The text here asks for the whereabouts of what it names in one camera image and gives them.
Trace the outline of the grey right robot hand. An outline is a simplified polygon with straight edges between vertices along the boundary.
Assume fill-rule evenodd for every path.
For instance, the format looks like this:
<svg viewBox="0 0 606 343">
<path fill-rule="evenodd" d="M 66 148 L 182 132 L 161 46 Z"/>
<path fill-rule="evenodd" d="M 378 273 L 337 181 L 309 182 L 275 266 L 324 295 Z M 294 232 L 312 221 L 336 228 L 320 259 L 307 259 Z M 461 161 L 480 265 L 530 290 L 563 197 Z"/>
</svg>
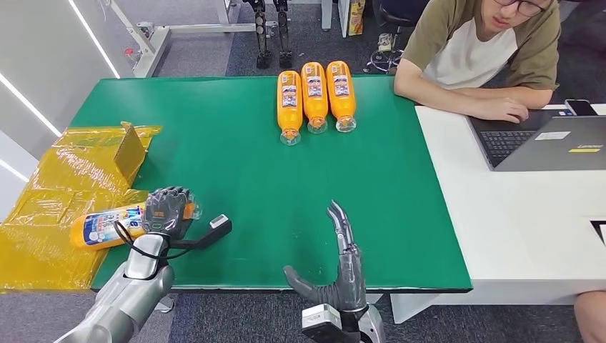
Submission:
<svg viewBox="0 0 606 343">
<path fill-rule="evenodd" d="M 337 240 L 338 263 L 336 279 L 326 285 L 315 285 L 301 278 L 291 267 L 283 267 L 288 285 L 305 299 L 315 304 L 328 304 L 341 312 L 356 312 L 367 306 L 367 294 L 361 251 L 354 242 L 349 217 L 332 200 L 327 207 Z"/>
</svg>

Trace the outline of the person's right hand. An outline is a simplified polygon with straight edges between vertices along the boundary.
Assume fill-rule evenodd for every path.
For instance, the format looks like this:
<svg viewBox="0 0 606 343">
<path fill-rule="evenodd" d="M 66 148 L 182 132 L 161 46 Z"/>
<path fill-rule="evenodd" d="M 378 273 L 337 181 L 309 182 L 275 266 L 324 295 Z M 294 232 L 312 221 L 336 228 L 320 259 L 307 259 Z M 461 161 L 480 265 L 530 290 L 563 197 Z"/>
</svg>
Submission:
<svg viewBox="0 0 606 343">
<path fill-rule="evenodd" d="M 514 124 L 529 118 L 525 105 L 509 98 L 483 99 L 478 107 L 475 117 L 492 121 L 507 121 Z"/>
</svg>

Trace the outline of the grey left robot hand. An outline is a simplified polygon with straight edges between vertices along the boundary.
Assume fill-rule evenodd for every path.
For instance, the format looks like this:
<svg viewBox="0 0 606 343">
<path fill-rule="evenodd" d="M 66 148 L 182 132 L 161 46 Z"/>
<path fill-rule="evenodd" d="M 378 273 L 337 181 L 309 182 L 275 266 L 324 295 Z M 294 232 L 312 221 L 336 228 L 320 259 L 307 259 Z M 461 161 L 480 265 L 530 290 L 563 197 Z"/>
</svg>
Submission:
<svg viewBox="0 0 606 343">
<path fill-rule="evenodd" d="M 171 186 L 148 193 L 141 218 L 143 229 L 183 239 L 193 221 L 186 218 L 186 208 L 191 202 L 190 190 L 184 187 Z"/>
</svg>

